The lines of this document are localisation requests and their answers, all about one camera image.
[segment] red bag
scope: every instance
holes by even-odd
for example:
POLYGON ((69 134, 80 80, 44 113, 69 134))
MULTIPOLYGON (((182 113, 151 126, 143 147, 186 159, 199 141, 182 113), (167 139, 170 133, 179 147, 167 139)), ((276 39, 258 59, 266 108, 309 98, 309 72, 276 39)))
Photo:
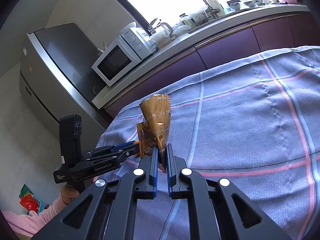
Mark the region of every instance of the red bag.
POLYGON ((28 211, 35 211, 38 213, 39 211, 39 204, 38 202, 32 197, 31 194, 25 195, 20 200, 21 206, 23 206, 28 211))

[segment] countertop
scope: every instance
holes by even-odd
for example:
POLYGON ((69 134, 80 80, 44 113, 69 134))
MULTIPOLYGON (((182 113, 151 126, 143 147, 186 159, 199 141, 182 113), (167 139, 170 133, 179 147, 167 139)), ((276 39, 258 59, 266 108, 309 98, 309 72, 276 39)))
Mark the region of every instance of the countertop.
POLYGON ((273 14, 308 11, 308 7, 304 5, 267 4, 263 7, 239 12, 238 14, 234 14, 229 17, 224 17, 221 20, 214 21, 204 26, 203 28, 196 30, 193 33, 186 33, 176 38, 170 44, 157 51, 156 54, 154 54, 152 57, 148 58, 146 61, 143 61, 140 65, 134 67, 117 83, 115 83, 111 87, 106 86, 104 89, 102 89, 101 92, 92 100, 92 103, 94 103, 98 109, 102 108, 127 86, 134 83, 137 79, 139 79, 141 76, 143 76, 156 66, 166 62, 173 56, 178 55, 179 53, 192 47, 194 44, 212 37, 217 33, 221 33, 224 30, 228 30, 243 23, 273 14))

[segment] microwave knob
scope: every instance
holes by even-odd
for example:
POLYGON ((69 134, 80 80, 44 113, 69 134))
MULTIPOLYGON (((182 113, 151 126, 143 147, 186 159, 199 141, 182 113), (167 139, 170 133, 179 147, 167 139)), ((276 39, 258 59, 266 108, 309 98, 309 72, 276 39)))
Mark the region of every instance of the microwave knob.
POLYGON ((137 44, 136 46, 134 46, 134 49, 135 49, 136 51, 142 50, 141 44, 137 44))
POLYGON ((130 36, 128 38, 128 41, 131 42, 131 43, 134 43, 136 41, 136 38, 134 36, 130 36))

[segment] purple cabinet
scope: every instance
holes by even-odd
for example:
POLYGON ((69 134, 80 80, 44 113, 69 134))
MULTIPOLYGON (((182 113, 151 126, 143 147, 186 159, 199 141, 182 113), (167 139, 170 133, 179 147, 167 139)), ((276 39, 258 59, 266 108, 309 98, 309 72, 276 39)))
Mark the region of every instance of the purple cabinet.
POLYGON ((259 53, 260 49, 252 28, 248 28, 207 45, 198 52, 209 69, 259 53))
POLYGON ((295 47, 320 45, 320 27, 312 15, 287 17, 295 47))
POLYGON ((287 18, 262 23, 252 29, 261 51, 294 47, 287 18))
POLYGON ((107 108, 107 112, 115 117, 127 104, 158 91, 184 77, 206 70, 197 52, 173 63, 169 67, 141 83, 107 108))

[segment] white bottle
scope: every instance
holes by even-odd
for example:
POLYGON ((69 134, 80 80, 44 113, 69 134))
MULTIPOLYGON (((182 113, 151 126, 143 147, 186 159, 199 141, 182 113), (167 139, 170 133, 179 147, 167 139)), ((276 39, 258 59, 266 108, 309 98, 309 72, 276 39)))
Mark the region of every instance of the white bottle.
POLYGON ((210 4, 210 6, 213 8, 213 9, 220 9, 220 12, 217 13, 217 16, 220 17, 220 16, 223 16, 225 15, 225 12, 223 10, 223 7, 221 6, 221 4, 218 2, 218 0, 206 0, 208 2, 208 4, 210 4))

